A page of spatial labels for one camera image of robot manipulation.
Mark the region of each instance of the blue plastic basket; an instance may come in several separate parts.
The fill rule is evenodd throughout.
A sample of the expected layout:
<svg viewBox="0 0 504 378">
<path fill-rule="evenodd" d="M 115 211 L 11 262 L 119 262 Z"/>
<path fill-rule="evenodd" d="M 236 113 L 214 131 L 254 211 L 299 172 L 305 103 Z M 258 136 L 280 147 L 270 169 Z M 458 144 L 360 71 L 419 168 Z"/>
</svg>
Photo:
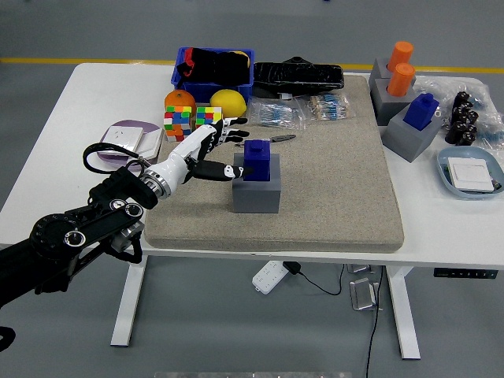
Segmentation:
<svg viewBox="0 0 504 378">
<path fill-rule="evenodd" d="M 181 47 L 179 48 L 179 53 L 176 57 L 175 66 L 183 63 L 183 56 L 185 55 L 186 50 L 190 47 Z M 204 48 L 204 50 L 215 51 L 216 53 L 222 53 L 225 51 L 243 51 L 248 55 L 250 59 L 250 79 L 248 84 L 239 85 L 237 87 L 227 87 L 214 83 L 195 83 L 195 82 L 184 82 L 180 89 L 184 89 L 193 95 L 196 102 L 210 102 L 210 98 L 213 94 L 221 89 L 232 89 L 234 91 L 238 91 L 243 98 L 245 98 L 245 102 L 249 101 L 249 97 L 252 95 L 252 86 L 254 85 L 254 51 L 253 50 L 245 50 L 245 49 L 210 49 Z M 179 83 L 181 79 L 180 74 L 177 72 L 176 68 L 173 70 L 172 75 L 172 84 L 174 87 Z"/>
</svg>

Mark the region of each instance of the gray block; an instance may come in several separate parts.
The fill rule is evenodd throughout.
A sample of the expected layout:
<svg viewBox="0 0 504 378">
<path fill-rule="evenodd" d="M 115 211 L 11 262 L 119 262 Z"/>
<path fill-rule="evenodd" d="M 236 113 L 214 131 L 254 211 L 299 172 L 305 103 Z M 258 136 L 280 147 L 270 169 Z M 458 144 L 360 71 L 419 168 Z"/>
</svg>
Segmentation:
<svg viewBox="0 0 504 378">
<path fill-rule="evenodd" d="M 243 154 L 235 153 L 235 165 L 243 165 Z M 280 208 L 280 155 L 271 154 L 269 181 L 233 180 L 235 213 L 278 213 Z"/>
<path fill-rule="evenodd" d="M 392 96 L 387 92 L 389 79 L 375 79 L 371 83 L 371 100 L 378 126 L 387 126 L 393 116 L 407 107 L 417 96 L 410 85 L 406 95 Z"/>
<path fill-rule="evenodd" d="M 419 131 L 403 120 L 409 108 L 407 106 L 392 117 L 381 139 L 386 148 L 411 163 L 432 143 L 443 126 L 443 120 L 441 117 L 433 117 L 431 123 Z"/>
<path fill-rule="evenodd" d="M 369 75 L 368 84 L 371 87 L 371 83 L 375 79 L 390 79 L 392 77 L 392 72 L 387 69 L 388 57 L 378 57 L 375 59 L 375 63 L 372 65 L 371 75 Z M 411 80 L 411 85 L 415 84 L 416 76 Z"/>
</svg>

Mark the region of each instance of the rubik's cube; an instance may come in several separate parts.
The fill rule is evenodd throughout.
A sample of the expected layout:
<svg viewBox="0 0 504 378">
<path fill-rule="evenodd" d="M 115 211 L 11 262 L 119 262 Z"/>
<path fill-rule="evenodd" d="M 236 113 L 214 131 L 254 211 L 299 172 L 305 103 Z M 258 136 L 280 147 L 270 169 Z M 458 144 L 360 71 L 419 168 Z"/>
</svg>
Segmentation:
<svg viewBox="0 0 504 378">
<path fill-rule="evenodd" d="M 196 108 L 195 127 L 199 128 L 202 124 L 212 124 L 222 119 L 222 108 L 217 106 L 199 106 Z"/>
<path fill-rule="evenodd" d="M 166 106 L 165 131 L 170 142 L 182 142 L 191 134 L 190 106 Z"/>
</svg>

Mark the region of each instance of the light blue plate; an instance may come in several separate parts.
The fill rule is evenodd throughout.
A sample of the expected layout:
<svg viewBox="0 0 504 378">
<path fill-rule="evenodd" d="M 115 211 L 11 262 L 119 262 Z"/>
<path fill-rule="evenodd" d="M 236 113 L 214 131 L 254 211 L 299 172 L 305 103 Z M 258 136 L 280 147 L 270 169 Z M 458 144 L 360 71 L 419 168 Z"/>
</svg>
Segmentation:
<svg viewBox="0 0 504 378">
<path fill-rule="evenodd" d="M 502 187 L 496 191 L 492 191 L 491 193 L 472 193 L 470 191 L 459 191 L 451 183 L 450 172 L 448 171 L 448 158 L 484 159 L 487 162 L 487 168 L 490 176 L 498 183 L 500 183 Z M 437 166 L 443 183 L 446 185 L 449 191 L 451 191 L 458 197 L 470 199 L 489 198 L 494 197 L 504 191 L 504 172 L 502 172 L 501 166 L 495 160 L 495 157 L 491 156 L 491 154 L 489 154 L 482 148 L 472 146 L 456 146 L 445 148 L 438 154 Z"/>
</svg>

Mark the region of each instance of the orange cylinder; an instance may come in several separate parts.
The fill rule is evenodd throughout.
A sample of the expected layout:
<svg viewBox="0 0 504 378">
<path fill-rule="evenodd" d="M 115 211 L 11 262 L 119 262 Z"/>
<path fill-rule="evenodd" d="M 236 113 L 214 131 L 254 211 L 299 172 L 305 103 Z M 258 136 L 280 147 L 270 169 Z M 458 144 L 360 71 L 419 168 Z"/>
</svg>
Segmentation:
<svg viewBox="0 0 504 378">
<path fill-rule="evenodd" d="M 395 66 L 399 63 L 409 63 L 411 54 L 413 53 L 413 44 L 405 41 L 399 41 L 394 46 L 394 51 L 387 64 L 387 69 L 390 72 L 395 70 Z"/>
<path fill-rule="evenodd" d="M 415 68 L 410 63 L 396 65 L 387 87 L 388 94 L 395 97 L 405 96 L 413 76 L 415 76 Z"/>
</svg>

